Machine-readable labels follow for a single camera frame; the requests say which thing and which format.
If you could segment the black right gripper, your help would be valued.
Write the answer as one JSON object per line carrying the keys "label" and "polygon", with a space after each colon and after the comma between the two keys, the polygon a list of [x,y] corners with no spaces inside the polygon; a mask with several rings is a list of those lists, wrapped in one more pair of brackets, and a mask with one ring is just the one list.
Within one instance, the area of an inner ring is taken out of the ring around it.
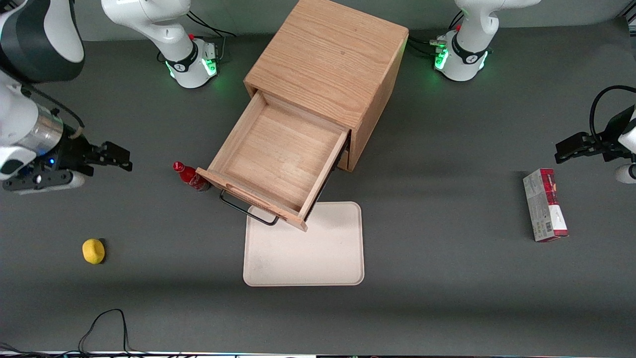
{"label": "black right gripper", "polygon": [[86,137],[70,138],[62,134],[59,143],[49,152],[49,168],[77,172],[87,177],[94,175],[95,165],[116,166],[126,172],[133,170],[130,152],[111,141],[105,141],[96,152],[97,146],[88,142]]}

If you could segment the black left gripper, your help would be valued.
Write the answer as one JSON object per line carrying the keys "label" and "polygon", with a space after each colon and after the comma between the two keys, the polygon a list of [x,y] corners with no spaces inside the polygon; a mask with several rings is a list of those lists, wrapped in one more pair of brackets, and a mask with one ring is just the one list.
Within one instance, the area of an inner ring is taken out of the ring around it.
{"label": "black left gripper", "polygon": [[[603,161],[623,158],[634,161],[634,106],[613,116],[606,129],[598,134],[603,148],[600,150]],[[597,155],[595,141],[587,132],[577,132],[555,145],[555,161],[561,165],[577,157]]]}

